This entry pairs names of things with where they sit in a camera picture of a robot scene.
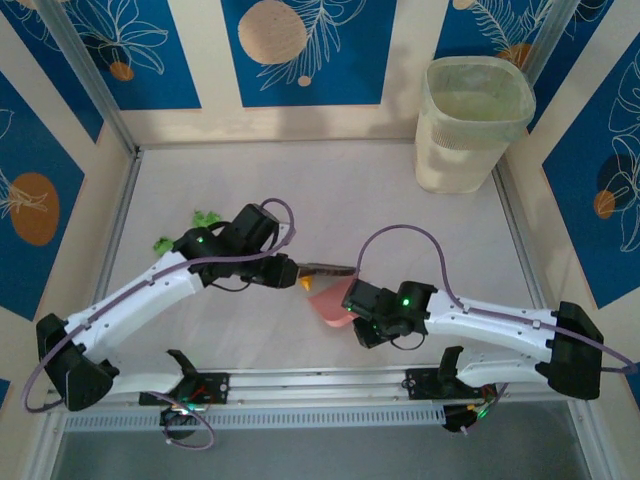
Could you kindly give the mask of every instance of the orange object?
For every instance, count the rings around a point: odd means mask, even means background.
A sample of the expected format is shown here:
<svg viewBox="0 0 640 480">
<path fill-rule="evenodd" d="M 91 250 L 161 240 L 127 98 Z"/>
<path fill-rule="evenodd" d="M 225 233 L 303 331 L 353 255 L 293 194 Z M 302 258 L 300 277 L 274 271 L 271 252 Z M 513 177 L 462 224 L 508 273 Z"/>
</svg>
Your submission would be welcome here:
<svg viewBox="0 0 640 480">
<path fill-rule="evenodd" d="M 346 277 L 332 287 L 317 295 L 309 297 L 309 303 L 322 319 L 331 327 L 344 327 L 350 324 L 358 315 L 342 308 L 342 300 L 353 282 L 353 277 Z"/>
<path fill-rule="evenodd" d="M 300 277 L 298 280 L 300 280 L 300 285 L 302 286 L 302 288 L 304 288 L 307 292 L 311 291 L 313 277 Z"/>
<path fill-rule="evenodd" d="M 126 63 L 113 62 L 109 66 L 109 71 L 116 80 L 120 80 L 121 82 L 130 82 L 133 80 L 133 70 Z"/>
</svg>

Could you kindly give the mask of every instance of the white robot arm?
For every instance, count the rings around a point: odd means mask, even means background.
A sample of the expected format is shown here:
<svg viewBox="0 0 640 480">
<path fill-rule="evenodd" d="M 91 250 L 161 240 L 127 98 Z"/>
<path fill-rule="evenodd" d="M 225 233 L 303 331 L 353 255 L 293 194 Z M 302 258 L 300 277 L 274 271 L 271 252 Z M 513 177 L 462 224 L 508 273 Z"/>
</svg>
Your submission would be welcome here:
<svg viewBox="0 0 640 480">
<path fill-rule="evenodd" d="M 163 373 L 120 372 L 109 359 L 114 360 L 119 345 L 133 332 L 218 278 L 237 275 L 247 283 L 286 288 L 319 267 L 297 265 L 286 255 L 269 255 L 271 250 L 262 252 L 278 231 L 278 221 L 263 206 L 247 205 L 231 223 L 189 230 L 155 265 L 96 305 L 66 320 L 54 314 L 40 320 L 38 353 L 67 408 L 82 410 L 107 394 L 126 392 L 191 398 L 212 381 L 177 350 L 168 352 L 176 362 Z M 325 267 L 338 269 L 332 275 L 356 271 Z M 359 315 L 354 328 L 367 348 L 413 332 L 457 335 L 503 347 L 494 352 L 447 349 L 438 388 L 450 388 L 447 382 L 467 389 L 496 382 L 544 382 L 565 395 L 598 397 L 602 351 L 549 329 L 560 323 L 565 331 L 602 344 L 602 335 L 580 307 L 563 302 L 558 311 L 527 310 L 452 298 L 456 297 L 451 292 L 417 282 L 402 283 L 396 293 L 356 278 L 343 306 Z M 526 321 L 516 323 L 508 317 Z"/>
<path fill-rule="evenodd" d="M 559 326 L 602 344 L 602 334 L 577 305 L 562 302 L 557 311 L 517 309 L 465 298 L 452 301 L 448 292 L 417 282 L 402 283 L 396 293 L 356 279 L 343 306 L 359 315 L 354 328 L 366 348 L 411 333 L 456 335 L 504 347 L 492 352 L 448 348 L 437 372 L 440 383 L 479 388 L 539 382 L 574 398 L 599 396 L 602 350 L 554 331 Z M 440 393 L 433 398 L 442 398 Z"/>
</svg>

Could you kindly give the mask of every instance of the translucent container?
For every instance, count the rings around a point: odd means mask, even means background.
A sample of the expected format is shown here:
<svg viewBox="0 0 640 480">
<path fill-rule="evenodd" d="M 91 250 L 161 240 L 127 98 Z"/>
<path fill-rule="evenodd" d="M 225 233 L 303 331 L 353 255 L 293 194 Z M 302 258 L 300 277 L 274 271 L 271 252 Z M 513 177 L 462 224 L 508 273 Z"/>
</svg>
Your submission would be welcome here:
<svg viewBox="0 0 640 480">
<path fill-rule="evenodd" d="M 476 191 L 533 118 L 525 76 L 494 57 L 446 57 L 423 80 L 416 132 L 416 179 L 437 193 Z"/>
</svg>

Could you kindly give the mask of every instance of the pink object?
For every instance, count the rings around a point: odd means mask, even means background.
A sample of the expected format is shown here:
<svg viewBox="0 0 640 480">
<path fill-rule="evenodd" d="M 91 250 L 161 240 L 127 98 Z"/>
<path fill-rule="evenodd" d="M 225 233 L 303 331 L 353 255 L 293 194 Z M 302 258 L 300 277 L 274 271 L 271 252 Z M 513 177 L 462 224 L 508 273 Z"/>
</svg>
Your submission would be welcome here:
<svg viewBox="0 0 640 480">
<path fill-rule="evenodd" d="M 349 290 L 351 282 L 353 282 L 353 277 L 347 277 L 307 299 L 330 327 L 344 327 L 358 317 L 355 313 L 342 308 L 342 300 Z"/>
</svg>

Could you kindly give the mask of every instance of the black base bracket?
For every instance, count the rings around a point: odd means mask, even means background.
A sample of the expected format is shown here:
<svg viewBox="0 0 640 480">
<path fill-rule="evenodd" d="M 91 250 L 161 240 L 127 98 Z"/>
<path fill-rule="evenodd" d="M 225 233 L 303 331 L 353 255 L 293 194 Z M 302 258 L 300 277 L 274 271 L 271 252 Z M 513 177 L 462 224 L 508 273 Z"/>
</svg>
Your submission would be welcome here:
<svg viewBox="0 0 640 480">
<path fill-rule="evenodd" d="M 457 379 L 440 381 L 438 368 L 411 368 L 405 372 L 402 386 L 409 400 L 483 400 L 482 389 L 472 388 Z"/>
<path fill-rule="evenodd" d="M 226 372 L 201 373 L 180 350 L 169 350 L 182 369 L 182 380 L 167 395 L 189 406 L 226 405 L 229 395 L 229 374 Z M 141 393 L 138 403 L 142 406 L 168 405 L 149 393 Z"/>
</svg>

